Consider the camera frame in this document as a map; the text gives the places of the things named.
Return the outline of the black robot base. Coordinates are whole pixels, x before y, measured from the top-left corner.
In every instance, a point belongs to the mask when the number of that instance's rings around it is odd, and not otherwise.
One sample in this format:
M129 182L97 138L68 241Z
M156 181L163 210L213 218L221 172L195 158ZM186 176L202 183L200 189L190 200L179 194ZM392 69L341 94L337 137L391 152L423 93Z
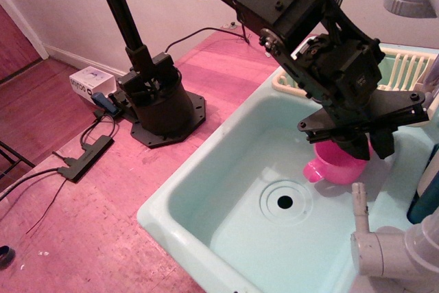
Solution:
M169 54L151 57L146 47L126 52L132 67L109 98L132 123L131 137L150 149L184 141L205 121L205 99L185 90Z

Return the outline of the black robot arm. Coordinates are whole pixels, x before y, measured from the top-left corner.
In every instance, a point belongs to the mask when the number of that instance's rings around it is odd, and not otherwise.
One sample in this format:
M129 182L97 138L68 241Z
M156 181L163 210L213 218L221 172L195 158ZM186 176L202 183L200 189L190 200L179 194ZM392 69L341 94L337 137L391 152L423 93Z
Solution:
M319 103L298 129L310 143L333 141L356 159L394 152L393 132L429 119L425 95L382 91L379 41L341 10L342 0L221 0L286 73ZM204 100L185 91L168 54L151 57L126 0L107 0L132 63L119 81L133 137L150 148L182 141L204 120Z

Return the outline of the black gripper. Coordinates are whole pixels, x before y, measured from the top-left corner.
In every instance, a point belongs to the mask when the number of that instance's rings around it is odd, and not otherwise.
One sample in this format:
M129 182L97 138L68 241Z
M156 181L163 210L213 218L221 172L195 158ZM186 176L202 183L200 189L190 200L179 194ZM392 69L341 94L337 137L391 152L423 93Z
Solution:
M298 129L355 159L394 154L394 131L427 121L422 92L380 91L379 40L343 12L342 0L259 0L260 43L321 110Z

